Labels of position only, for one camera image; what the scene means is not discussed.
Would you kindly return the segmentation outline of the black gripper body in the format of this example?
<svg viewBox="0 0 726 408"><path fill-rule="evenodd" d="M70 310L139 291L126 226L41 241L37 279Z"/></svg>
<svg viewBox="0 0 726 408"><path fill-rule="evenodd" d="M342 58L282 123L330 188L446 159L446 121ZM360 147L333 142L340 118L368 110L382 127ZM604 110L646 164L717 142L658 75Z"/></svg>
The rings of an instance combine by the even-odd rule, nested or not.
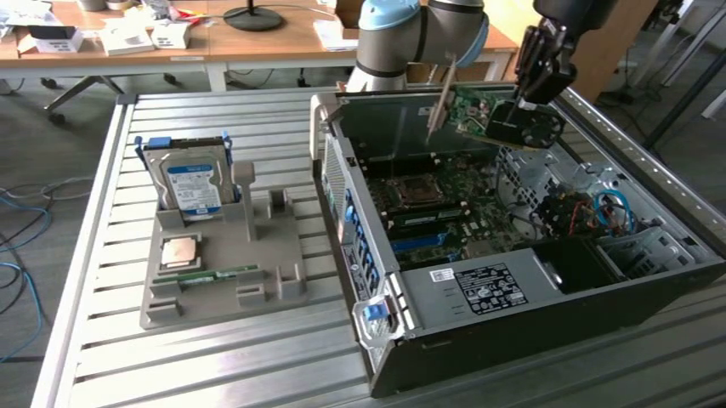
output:
<svg viewBox="0 0 726 408"><path fill-rule="evenodd" d="M541 16L573 33L600 30L614 9L614 0L534 0Z"/></svg>

